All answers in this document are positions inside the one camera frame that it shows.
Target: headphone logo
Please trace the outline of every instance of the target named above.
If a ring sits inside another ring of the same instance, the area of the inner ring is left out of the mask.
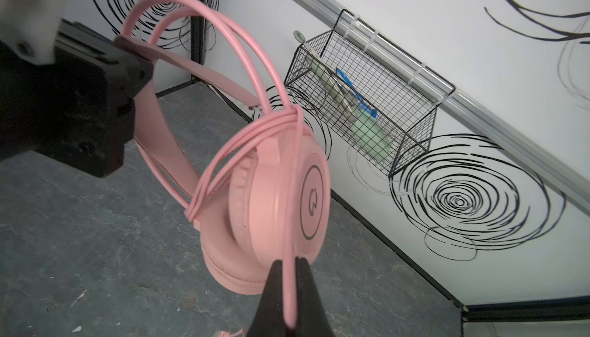
[[[309,192],[309,215],[313,216],[313,212],[317,208],[317,191],[315,188]]]

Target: gray floor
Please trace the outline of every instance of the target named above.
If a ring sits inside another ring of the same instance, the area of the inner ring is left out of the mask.
[[[198,169],[246,124],[201,85],[161,103]],[[0,177],[1,336],[209,337],[251,322],[258,296],[208,274],[133,143],[106,179],[33,152]],[[337,336],[460,335],[459,310],[334,200],[313,272]]]

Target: ear cushion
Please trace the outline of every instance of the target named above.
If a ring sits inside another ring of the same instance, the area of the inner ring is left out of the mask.
[[[247,153],[236,164],[230,180],[230,224],[234,237],[241,248],[253,259],[256,259],[252,241],[250,240],[249,211],[250,190],[254,172],[258,165],[258,155],[255,150]]]
[[[201,248],[211,275],[225,288],[243,295],[262,293],[269,271],[238,245],[231,232],[228,188],[220,190],[199,211]]]

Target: ear cup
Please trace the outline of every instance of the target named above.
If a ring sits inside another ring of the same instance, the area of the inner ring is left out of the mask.
[[[256,259],[265,268],[282,259],[286,213],[295,210],[294,255],[311,264],[321,251],[330,212],[330,173],[323,149],[311,136],[293,149],[295,130],[258,145],[258,164],[250,188],[248,222]],[[295,162],[298,169],[294,171]],[[294,187],[289,187],[295,174]]]
[[[199,211],[205,265],[225,288],[243,295],[257,295],[262,293],[269,271],[236,242],[227,202],[228,188],[224,188],[211,195]]]
[[[230,224],[234,237],[241,248],[253,259],[254,249],[250,240],[249,211],[250,189],[258,165],[258,155],[255,150],[247,153],[234,167],[230,180]]]

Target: green object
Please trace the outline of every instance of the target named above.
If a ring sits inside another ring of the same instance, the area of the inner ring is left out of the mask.
[[[356,119],[361,111],[358,108],[353,95],[343,92],[338,82],[336,82],[336,78],[330,74],[325,65],[310,56],[307,56],[306,60],[312,71],[322,82],[324,82],[324,87],[328,92],[328,95],[330,95],[340,107],[340,111],[344,114],[344,117],[346,119]]]
[[[356,143],[377,163],[384,161],[389,155],[391,142],[385,135],[383,128],[370,114],[362,112],[350,127],[355,135]]]
[[[295,36],[297,41],[299,41],[300,43],[305,42],[305,36],[303,36],[303,33],[299,32],[298,30],[293,31],[293,36]]]
[[[293,36],[305,46],[308,53],[312,54],[312,56],[306,57],[306,61],[315,75],[323,82],[328,95],[340,107],[344,118],[354,121],[350,131],[354,135],[356,143],[377,163],[384,161],[391,150],[391,141],[387,138],[377,119],[360,109],[353,93],[343,90],[336,77],[330,74],[328,67],[305,42],[303,33],[293,31]]]

